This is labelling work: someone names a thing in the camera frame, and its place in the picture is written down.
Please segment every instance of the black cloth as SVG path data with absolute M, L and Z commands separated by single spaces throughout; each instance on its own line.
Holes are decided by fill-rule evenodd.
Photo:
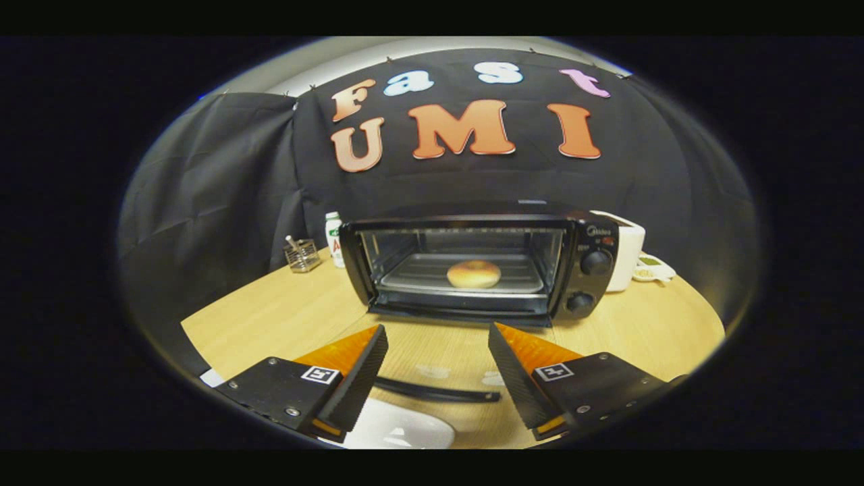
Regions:
M 479 62 L 510 62 L 516 84 L 478 79 Z M 560 69 L 579 69 L 611 93 L 579 88 Z M 386 96 L 387 81 L 423 70 L 434 85 Z M 376 85 L 359 112 L 334 123 L 337 92 Z M 506 103 L 505 155 L 461 154 L 417 160 L 411 108 L 436 104 L 460 117 L 477 99 Z M 597 159 L 562 155 L 562 128 L 547 105 L 590 111 Z M 383 117 L 384 153 L 369 170 L 337 164 L 330 136 Z M 460 49 L 383 62 L 329 81 L 294 99 L 228 93 L 203 99 L 159 138 L 132 178 L 118 229 L 121 276 L 133 317 L 154 344 L 204 363 L 180 320 L 285 265 L 284 238 L 326 245 L 325 213 L 343 221 L 415 203 L 544 199 L 599 209 L 646 228 L 644 250 L 672 265 L 715 307 L 724 323 L 753 289 L 759 231 L 755 207 L 732 156 L 679 104 L 635 78 L 544 54 Z

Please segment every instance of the orange letter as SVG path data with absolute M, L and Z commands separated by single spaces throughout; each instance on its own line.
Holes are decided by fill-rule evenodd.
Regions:
M 336 100 L 336 114 L 333 115 L 333 123 L 359 112 L 360 105 L 355 105 L 354 101 L 366 99 L 366 88 L 372 86 L 375 86 L 375 80 L 365 80 L 333 95 L 331 99 Z
M 564 143 L 558 146 L 558 151 L 567 157 L 598 158 L 600 149 L 591 142 L 588 132 L 588 117 L 591 113 L 580 106 L 546 105 L 553 113 L 558 114 Z
M 351 146 L 351 135 L 354 133 L 353 128 L 339 130 L 330 136 L 336 145 L 336 161 L 345 172 L 360 172 L 369 170 L 375 167 L 375 164 L 381 160 L 381 154 L 384 152 L 381 144 L 381 125 L 384 123 L 383 118 L 373 118 L 366 120 L 360 124 L 360 130 L 366 132 L 366 146 L 369 149 L 363 158 L 354 156 L 354 149 Z
M 415 158 L 435 158 L 444 155 L 438 144 L 438 137 L 447 144 L 453 153 L 461 154 L 468 143 L 471 132 L 474 143 L 471 152 L 477 155 L 510 154 L 516 145 L 507 140 L 501 112 L 506 108 L 503 101 L 480 99 L 473 101 L 462 118 L 453 118 L 440 105 L 418 106 L 408 111 L 417 120 L 417 139 L 419 145 L 414 150 Z

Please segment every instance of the white wall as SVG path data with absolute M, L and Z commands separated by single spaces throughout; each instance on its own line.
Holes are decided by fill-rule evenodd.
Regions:
M 329 37 L 295 49 L 239 75 L 213 90 L 223 93 L 276 93 L 300 96 L 309 85 L 322 85 L 345 74 L 387 60 L 456 48 L 502 48 L 528 51 L 593 64 L 619 76 L 631 73 L 567 44 L 543 37 Z

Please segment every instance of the oven door handle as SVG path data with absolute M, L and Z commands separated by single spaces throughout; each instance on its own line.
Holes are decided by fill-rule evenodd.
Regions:
M 488 403 L 501 400 L 501 393 L 499 392 L 474 392 L 467 390 L 453 390 L 449 388 L 426 387 L 415 383 L 391 380 L 381 376 L 375 379 L 375 386 L 388 392 L 399 393 L 400 395 L 427 401 Z

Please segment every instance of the midea logo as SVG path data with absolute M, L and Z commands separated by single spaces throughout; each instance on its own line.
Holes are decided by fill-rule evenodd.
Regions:
M 588 236 L 597 236 L 598 234 L 612 234 L 611 231 L 607 229 L 600 229 L 594 225 L 589 226 L 586 233 L 588 234 Z

